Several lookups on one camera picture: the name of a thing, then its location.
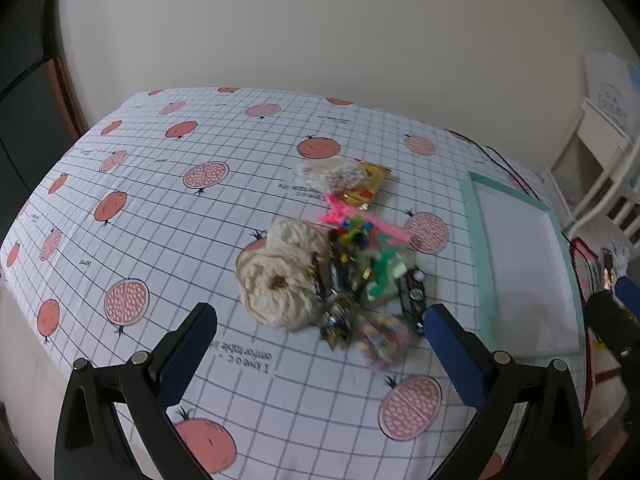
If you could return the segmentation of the cream lace scrunchie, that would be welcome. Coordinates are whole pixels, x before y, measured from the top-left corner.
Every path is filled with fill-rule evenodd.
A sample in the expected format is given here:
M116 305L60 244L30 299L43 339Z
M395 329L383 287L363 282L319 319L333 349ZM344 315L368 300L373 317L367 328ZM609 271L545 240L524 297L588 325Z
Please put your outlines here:
M317 323L321 300L316 278L326 276L329 231L322 226L279 216L271 222L264 244L236 258L240 299L260 325L297 332Z

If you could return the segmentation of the black toy car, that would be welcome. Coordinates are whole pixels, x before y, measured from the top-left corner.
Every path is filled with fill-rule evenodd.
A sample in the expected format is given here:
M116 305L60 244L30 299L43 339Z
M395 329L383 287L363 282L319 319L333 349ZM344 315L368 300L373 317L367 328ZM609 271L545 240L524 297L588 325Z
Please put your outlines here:
M417 266L397 281L402 316L417 337L424 336L425 273Z

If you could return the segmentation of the black gold robot figure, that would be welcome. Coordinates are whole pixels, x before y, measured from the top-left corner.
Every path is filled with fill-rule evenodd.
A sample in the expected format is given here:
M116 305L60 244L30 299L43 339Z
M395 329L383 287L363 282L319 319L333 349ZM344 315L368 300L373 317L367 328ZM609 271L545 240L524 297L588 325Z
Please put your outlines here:
M320 307L320 339L330 350L347 348L355 337L356 299L352 288L352 259L338 241L336 229L328 232L328 251L321 262L318 252L311 256L314 296Z

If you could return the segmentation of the green plastic toy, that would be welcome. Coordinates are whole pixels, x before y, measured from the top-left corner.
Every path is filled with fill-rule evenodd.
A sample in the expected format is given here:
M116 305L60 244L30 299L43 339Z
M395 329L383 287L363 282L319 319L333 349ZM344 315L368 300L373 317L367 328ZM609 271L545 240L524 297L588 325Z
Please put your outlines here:
M356 257L355 298L360 304L379 304L398 294L397 281L413 267L408 243L376 232L373 243Z

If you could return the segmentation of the colourful bead toy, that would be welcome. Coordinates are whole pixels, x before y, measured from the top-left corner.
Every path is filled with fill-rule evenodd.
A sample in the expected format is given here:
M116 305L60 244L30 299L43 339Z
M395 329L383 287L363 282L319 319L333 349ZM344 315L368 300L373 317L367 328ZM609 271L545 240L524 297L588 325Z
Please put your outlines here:
M361 216L345 217L337 229L337 240L343 246L366 248L373 230L373 223Z

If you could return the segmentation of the pink hair roller clip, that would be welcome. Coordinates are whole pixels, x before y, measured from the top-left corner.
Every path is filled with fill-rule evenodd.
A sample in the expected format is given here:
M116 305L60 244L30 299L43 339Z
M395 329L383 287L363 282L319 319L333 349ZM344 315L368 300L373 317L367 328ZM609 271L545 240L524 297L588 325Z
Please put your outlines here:
M360 217L364 222L369 222L373 229L388 235L398 243L408 244L411 240L411 234L407 229L395 226L393 223L388 223L371 214L369 211L350 206L336 195L326 194L324 200L329 209L319 217L321 223L327 224L328 226L338 226L346 219Z

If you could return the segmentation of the yellow rice cracker packet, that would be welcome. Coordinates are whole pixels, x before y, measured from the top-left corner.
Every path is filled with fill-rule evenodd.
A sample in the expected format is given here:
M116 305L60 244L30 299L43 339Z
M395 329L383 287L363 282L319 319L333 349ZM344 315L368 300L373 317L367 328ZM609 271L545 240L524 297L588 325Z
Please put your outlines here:
M352 188L343 191L341 199L349 206L368 210L376 193L390 176L390 170L385 166L367 162L364 159L357 159L357 162L366 176Z

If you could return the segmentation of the bag of white beads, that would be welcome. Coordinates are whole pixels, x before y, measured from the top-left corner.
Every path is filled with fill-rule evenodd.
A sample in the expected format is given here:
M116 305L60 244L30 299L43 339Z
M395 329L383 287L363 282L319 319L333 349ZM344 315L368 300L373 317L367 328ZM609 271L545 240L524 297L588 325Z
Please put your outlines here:
M308 188L321 193L349 190L368 176L361 162L341 156L303 160L297 167L296 174Z

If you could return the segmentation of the smartphone on stand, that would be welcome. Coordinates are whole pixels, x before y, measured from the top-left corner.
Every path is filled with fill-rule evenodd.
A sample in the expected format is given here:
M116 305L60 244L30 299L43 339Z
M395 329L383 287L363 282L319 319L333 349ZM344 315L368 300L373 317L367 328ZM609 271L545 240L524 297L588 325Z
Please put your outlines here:
M613 253L608 248L602 249L601 268L603 288L612 292L616 283L616 275Z

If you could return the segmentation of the mint green shallow box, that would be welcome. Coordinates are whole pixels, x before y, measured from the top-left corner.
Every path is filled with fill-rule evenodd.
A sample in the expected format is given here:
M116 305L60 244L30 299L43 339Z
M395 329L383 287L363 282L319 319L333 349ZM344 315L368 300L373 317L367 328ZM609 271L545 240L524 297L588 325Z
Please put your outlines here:
M525 359L582 354L582 303L552 209L473 171L463 178L461 194L485 346Z

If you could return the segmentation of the white shelf unit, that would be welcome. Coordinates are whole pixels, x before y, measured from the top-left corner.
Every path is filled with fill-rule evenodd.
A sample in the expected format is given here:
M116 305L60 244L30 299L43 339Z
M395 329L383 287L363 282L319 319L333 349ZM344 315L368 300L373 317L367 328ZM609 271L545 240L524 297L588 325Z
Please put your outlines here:
M544 170L567 230L602 200L639 141L639 66L588 50L584 67L586 95L559 153Z

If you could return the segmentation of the pomegranate grid tablecloth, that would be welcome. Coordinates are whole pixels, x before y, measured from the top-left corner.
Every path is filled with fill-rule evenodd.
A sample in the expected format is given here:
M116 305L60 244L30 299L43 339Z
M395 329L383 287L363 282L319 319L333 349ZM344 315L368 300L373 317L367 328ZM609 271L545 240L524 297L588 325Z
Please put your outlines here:
M86 358L125 361L201 301L218 333L181 407L226 427L238 456L228 479L424 479L473 412L425 341L395 370L435 378L442 406L395 441L378 426L390 390L353 349L315 328L257 324L239 300L235 263L279 216L317 220L322 196L296 176L307 156L385 166L372 212L418 236L431 302L477 329L478 290L461 194L470 171L544 194L533 172L467 138L323 96L264 89L141 92L90 129L44 176L2 240L1 272L26 321L60 308L40 341L63 374Z

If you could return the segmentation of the dark wooden cabinet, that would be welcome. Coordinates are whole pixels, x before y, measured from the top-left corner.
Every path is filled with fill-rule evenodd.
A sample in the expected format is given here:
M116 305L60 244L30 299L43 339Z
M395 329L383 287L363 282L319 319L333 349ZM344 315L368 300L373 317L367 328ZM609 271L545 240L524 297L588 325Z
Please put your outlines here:
M62 46L58 0L35 0L1 39L1 233L87 131Z

